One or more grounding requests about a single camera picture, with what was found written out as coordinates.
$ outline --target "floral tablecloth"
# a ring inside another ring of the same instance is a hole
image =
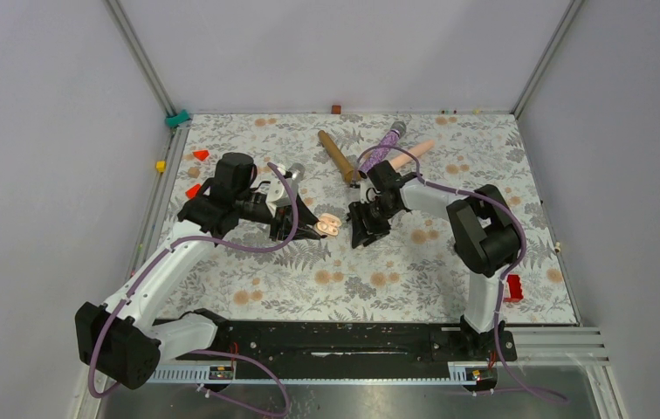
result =
[[[269,180],[268,161],[306,167],[300,193],[316,215],[345,220],[358,199],[317,138],[325,130],[354,161],[376,144],[392,122],[407,123],[402,147],[428,139],[436,146],[421,158],[423,174],[433,181],[475,189],[497,185],[526,229],[528,252],[515,273],[525,299],[505,303],[511,323],[575,322],[567,288],[515,119],[511,115],[421,114],[205,114],[195,115],[178,168],[161,240],[188,199],[186,190],[214,173],[227,152],[253,156],[258,180]],[[192,152],[207,149],[197,160]],[[402,168],[406,173],[412,163]],[[242,223],[225,239],[269,246],[267,232]],[[453,253],[450,225],[414,211],[396,216],[389,236],[352,250],[350,225],[322,241],[297,241],[281,251],[245,253],[217,247],[199,262],[168,298],[162,317],[206,307],[229,319],[340,321],[458,321],[468,293],[468,270]]]

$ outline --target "purple bottle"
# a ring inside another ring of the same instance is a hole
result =
[[[392,128],[389,132],[384,135],[382,141],[379,143],[384,146],[394,146],[400,139],[404,136],[404,133],[407,132],[407,126],[404,125],[404,122],[398,120],[392,124]],[[359,172],[366,173],[368,172],[376,163],[384,160],[384,157],[387,156],[391,148],[377,148],[371,152],[371,156],[361,164],[361,167],[358,168]]]

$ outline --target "red block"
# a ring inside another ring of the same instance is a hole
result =
[[[186,196],[188,196],[189,199],[193,199],[194,196],[196,196],[196,192],[198,192],[199,188],[201,188],[201,187],[202,187],[202,185],[197,183],[196,185],[192,186],[191,189],[186,191]]]
[[[519,303],[523,299],[523,288],[520,286],[520,275],[508,275],[507,287],[510,288],[510,297],[503,299],[503,301],[506,303]]]
[[[210,156],[209,150],[199,150],[194,152],[194,157],[196,157],[200,161],[207,160],[207,157],[209,156]]]

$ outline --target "teal object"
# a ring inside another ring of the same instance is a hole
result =
[[[181,124],[182,122],[185,122],[190,119],[191,117],[189,116],[189,113],[186,112],[186,109],[183,109],[176,116],[171,116],[169,118],[166,118],[166,125],[168,125],[169,128],[175,128],[178,127],[178,125]]]

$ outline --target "wall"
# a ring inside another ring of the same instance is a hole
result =
[[[0,2],[0,418],[60,418],[73,315],[126,277],[167,133],[101,2]]]
[[[632,418],[660,417],[660,2],[587,2],[520,126]]]
[[[122,0],[191,112],[514,107],[569,0]]]

